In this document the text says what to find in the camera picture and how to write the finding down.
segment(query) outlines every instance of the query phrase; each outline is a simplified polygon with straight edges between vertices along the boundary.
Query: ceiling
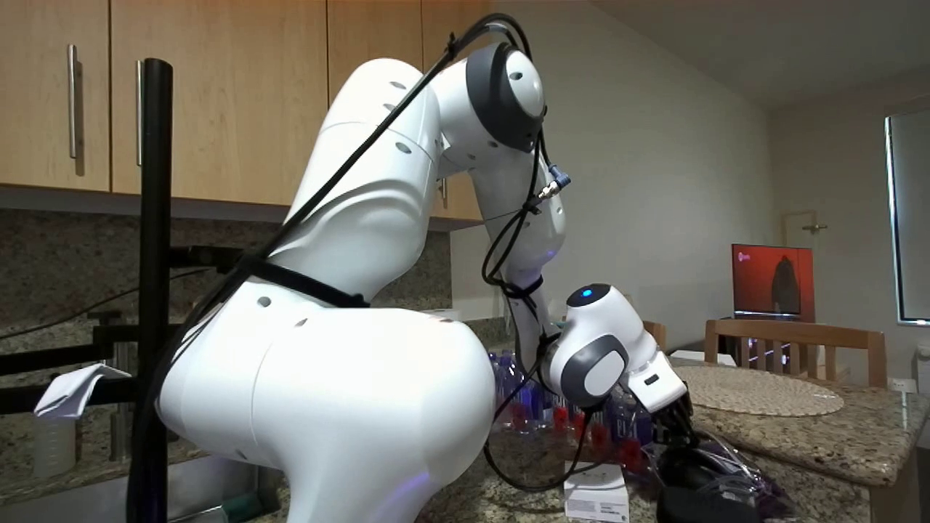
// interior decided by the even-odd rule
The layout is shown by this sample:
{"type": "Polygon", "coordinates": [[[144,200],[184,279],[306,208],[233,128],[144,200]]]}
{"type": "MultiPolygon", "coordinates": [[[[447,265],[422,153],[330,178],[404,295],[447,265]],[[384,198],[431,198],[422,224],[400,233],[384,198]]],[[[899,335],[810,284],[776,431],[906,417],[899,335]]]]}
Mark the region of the ceiling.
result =
{"type": "Polygon", "coordinates": [[[930,0],[596,2],[763,107],[930,66],[930,0]]]}

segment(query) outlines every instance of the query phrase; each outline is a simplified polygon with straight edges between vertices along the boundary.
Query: wooden chair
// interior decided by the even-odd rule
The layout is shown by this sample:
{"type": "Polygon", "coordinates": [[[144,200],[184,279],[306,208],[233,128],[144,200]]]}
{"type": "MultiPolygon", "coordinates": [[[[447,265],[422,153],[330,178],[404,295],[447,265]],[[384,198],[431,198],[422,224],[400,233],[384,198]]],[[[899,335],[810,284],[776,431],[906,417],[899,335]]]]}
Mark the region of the wooden chair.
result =
{"type": "Polygon", "coordinates": [[[654,320],[641,320],[641,327],[656,339],[659,352],[667,352],[667,327],[654,320]]]}
{"type": "Polygon", "coordinates": [[[737,348],[734,359],[740,365],[814,381],[837,381],[837,352],[861,348],[869,352],[869,386],[887,386],[887,354],[881,330],[781,320],[710,320],[702,336],[705,362],[717,362],[720,339],[733,339],[733,346],[737,348]]]}

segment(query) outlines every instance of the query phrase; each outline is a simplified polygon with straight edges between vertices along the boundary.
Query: black pole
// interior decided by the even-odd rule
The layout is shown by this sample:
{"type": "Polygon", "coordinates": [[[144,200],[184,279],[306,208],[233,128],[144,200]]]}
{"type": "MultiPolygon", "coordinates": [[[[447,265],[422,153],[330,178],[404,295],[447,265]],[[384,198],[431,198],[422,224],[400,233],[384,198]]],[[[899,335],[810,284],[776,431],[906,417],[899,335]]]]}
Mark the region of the black pole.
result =
{"type": "Polygon", "coordinates": [[[140,370],[128,523],[168,519],[168,432],[150,388],[168,358],[170,64],[141,60],[140,370]]]}

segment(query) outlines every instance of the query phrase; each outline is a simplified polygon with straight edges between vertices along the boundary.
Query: red painting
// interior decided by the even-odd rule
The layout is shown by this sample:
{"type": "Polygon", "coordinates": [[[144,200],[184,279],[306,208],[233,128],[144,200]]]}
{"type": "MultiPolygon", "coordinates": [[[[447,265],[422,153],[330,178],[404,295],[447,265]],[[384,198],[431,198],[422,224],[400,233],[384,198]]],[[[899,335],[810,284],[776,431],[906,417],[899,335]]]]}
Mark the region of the red painting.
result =
{"type": "Polygon", "coordinates": [[[733,243],[733,313],[814,322],[807,247],[733,243]]]}

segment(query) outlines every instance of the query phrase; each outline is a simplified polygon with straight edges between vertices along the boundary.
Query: kitchen cabinet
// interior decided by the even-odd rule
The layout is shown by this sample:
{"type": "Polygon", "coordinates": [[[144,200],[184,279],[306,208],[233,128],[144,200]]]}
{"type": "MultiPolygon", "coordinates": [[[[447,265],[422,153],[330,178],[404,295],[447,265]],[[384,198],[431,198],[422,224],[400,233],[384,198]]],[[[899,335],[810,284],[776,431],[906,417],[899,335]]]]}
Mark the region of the kitchen cabinet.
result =
{"type": "MultiPolygon", "coordinates": [[[[329,101],[367,59],[434,66],[451,34],[487,11],[481,0],[329,0],[329,101]]],[[[435,185],[434,226],[479,224],[470,178],[435,185]]]]}
{"type": "Polygon", "coordinates": [[[112,191],[140,191],[141,59],[173,66],[173,198],[291,204],[325,114],[325,0],[118,0],[112,191]]]}
{"type": "Polygon", "coordinates": [[[2,0],[0,79],[0,182],[104,191],[107,0],[2,0]]]}

